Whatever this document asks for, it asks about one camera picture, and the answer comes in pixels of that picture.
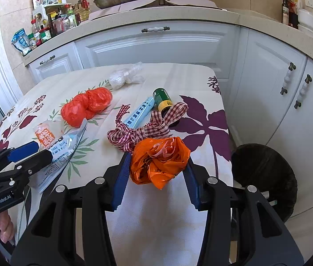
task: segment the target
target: orange plastic bag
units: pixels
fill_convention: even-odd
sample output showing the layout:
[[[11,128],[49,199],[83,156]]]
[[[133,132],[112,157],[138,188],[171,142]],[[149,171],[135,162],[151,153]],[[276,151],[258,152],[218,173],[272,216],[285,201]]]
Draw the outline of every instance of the orange plastic bag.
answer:
[[[130,177],[136,184],[153,183],[161,190],[186,168],[190,154],[180,137],[146,138],[134,148]]]
[[[80,127],[84,118],[92,119],[106,109],[111,101],[112,93],[104,87],[87,90],[86,93],[78,94],[66,103],[60,113],[70,126]]]

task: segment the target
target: electrical outlet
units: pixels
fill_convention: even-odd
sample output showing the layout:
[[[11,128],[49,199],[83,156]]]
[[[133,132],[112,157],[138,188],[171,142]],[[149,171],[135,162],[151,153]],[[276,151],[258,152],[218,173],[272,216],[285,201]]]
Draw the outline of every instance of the electrical outlet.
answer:
[[[313,0],[305,0],[305,5],[310,8],[313,8]]]

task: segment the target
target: human hand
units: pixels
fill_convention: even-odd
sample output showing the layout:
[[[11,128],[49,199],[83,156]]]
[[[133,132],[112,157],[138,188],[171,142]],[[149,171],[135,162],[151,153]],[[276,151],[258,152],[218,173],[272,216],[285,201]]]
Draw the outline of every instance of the human hand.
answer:
[[[11,240],[14,237],[15,229],[9,216],[9,212],[6,210],[0,213],[0,240],[3,243]]]

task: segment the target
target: blue tube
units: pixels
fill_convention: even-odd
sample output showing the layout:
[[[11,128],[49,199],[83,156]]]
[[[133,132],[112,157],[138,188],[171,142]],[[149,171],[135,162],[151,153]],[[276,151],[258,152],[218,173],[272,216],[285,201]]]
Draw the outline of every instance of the blue tube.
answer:
[[[129,128],[137,129],[145,116],[153,109],[154,104],[154,98],[148,97],[123,123]]]

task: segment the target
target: beige countertop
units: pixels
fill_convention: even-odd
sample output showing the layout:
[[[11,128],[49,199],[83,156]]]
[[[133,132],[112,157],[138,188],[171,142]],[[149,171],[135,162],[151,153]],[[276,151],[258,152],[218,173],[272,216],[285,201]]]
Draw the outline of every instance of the beige countertop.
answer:
[[[212,8],[177,6],[131,10],[83,23],[45,42],[26,55],[23,62],[26,66],[49,51],[97,32],[130,24],[160,20],[202,20],[248,27],[275,37],[313,59],[313,38],[297,29],[266,19],[264,15],[255,16],[242,11],[235,13]]]

